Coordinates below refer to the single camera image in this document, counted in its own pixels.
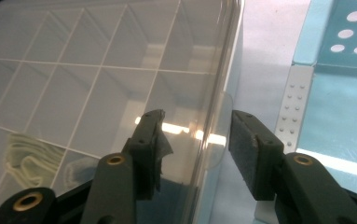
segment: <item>plastic container lid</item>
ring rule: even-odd
[[[230,120],[223,88],[238,4],[1,3],[0,204],[22,189],[60,195],[91,179],[144,112],[163,109],[173,154],[163,160],[161,193],[138,203],[138,220],[187,222],[204,170],[225,148],[228,125],[218,125]]]

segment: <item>screw hole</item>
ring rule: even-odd
[[[113,156],[113,157],[108,159],[107,163],[110,164],[110,165],[119,165],[124,160],[125,160],[125,158],[123,158],[121,156]]]
[[[13,210],[17,212],[24,212],[36,207],[42,201],[42,194],[40,192],[31,192],[19,198],[13,204]]]
[[[312,165],[312,159],[304,155],[294,156],[294,160],[302,165]]]

